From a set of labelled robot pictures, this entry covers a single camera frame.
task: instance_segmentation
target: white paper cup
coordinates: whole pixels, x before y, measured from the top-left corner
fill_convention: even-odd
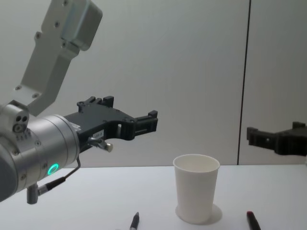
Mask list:
[[[203,224],[212,214],[218,160],[199,154],[174,159],[178,206],[176,214],[190,224]]]

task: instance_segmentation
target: label sticker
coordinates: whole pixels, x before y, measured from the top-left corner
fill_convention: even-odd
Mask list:
[[[100,138],[103,138],[104,135],[105,135],[105,130],[103,129],[103,130],[93,134],[93,137],[96,138],[96,139],[100,139]]]

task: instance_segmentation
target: white table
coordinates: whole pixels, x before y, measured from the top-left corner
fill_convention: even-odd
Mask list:
[[[175,215],[173,167],[88,168],[36,205],[26,203],[25,191],[0,203],[0,229],[128,230],[139,211],[139,230],[248,230],[251,210],[263,230],[306,230],[307,167],[222,166],[214,203],[223,212],[219,222],[190,225]]]

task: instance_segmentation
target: red marker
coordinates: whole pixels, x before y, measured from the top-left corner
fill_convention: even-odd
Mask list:
[[[261,230],[258,221],[256,220],[256,217],[253,212],[248,211],[247,212],[248,217],[248,223],[251,230]]]

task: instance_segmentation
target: cable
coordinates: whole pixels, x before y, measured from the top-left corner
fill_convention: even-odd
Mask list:
[[[45,194],[46,192],[49,192],[51,189],[59,186],[60,184],[64,183],[66,181],[66,179],[68,177],[70,177],[72,174],[74,174],[78,169],[81,168],[81,162],[80,162],[80,159],[79,157],[77,157],[77,163],[78,163],[78,166],[77,168],[75,168],[74,170],[72,170],[69,174],[67,174],[66,176],[63,176],[63,177],[60,177],[59,179],[56,179],[52,182],[49,182],[41,187],[38,188],[38,194],[39,195],[42,195],[42,194]]]
[[[81,168],[81,163],[80,163],[80,159],[79,157],[77,157],[77,163],[78,163],[78,166],[77,168],[75,168],[74,170],[72,170],[69,174],[67,174],[65,176],[65,179],[67,179],[68,177],[70,177],[72,174],[74,174],[79,168]]]

